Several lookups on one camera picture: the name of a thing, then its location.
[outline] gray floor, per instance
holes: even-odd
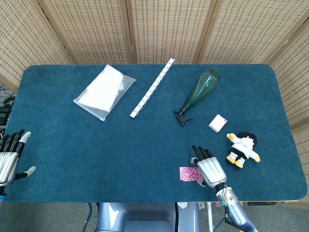
[[[98,214],[93,203],[93,215],[87,232],[95,231]],[[244,206],[260,232],[308,232],[309,210],[276,206]],[[213,208],[213,223],[224,216],[224,210]],[[201,232],[207,231],[206,210],[200,210]],[[88,216],[86,203],[6,203],[0,217],[0,232],[81,232]],[[224,224],[219,232],[239,232]]]

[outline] trigger sprayer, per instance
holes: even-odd
[[[203,73],[199,78],[197,84],[191,90],[188,98],[185,100],[179,112],[174,111],[175,117],[181,126],[193,117],[183,117],[192,106],[202,100],[209,92],[211,92],[218,84],[220,75],[217,71],[210,69]]]

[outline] white box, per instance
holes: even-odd
[[[224,117],[222,117],[221,115],[217,115],[208,126],[213,129],[213,131],[218,133],[226,124],[226,122],[227,120]]]

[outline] ziplock bag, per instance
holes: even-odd
[[[123,75],[111,65],[91,82],[73,102],[103,122],[136,79]]]

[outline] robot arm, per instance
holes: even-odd
[[[258,232],[232,188],[226,184],[226,174],[217,158],[209,150],[195,146],[192,148],[198,158],[192,158],[191,163],[197,164],[205,180],[204,183],[199,184],[216,188],[216,196],[225,206],[225,222],[245,232]]]

